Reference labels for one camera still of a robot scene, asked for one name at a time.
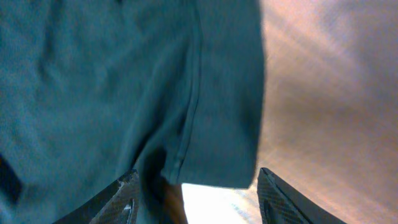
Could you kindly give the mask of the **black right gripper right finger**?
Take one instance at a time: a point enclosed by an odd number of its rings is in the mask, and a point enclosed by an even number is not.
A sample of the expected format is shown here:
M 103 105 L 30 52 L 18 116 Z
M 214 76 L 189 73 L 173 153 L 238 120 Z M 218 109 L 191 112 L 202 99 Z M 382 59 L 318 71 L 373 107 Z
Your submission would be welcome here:
M 257 196 L 265 224 L 346 224 L 265 167 L 257 178 Z

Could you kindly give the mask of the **black t-shirt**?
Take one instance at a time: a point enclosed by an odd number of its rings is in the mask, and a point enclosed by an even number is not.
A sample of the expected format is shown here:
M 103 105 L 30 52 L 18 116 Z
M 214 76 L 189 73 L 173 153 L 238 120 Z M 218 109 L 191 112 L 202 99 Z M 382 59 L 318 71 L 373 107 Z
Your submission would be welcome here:
M 1 1 L 1 222 L 53 223 L 118 177 L 139 223 L 165 186 L 249 187 L 264 88 L 258 1 Z

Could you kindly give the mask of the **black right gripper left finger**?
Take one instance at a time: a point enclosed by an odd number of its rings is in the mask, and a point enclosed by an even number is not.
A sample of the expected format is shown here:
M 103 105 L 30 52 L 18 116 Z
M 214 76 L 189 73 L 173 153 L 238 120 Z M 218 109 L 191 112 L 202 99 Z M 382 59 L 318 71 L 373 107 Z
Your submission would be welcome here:
M 139 200 L 139 175 L 133 169 L 54 224 L 135 224 Z

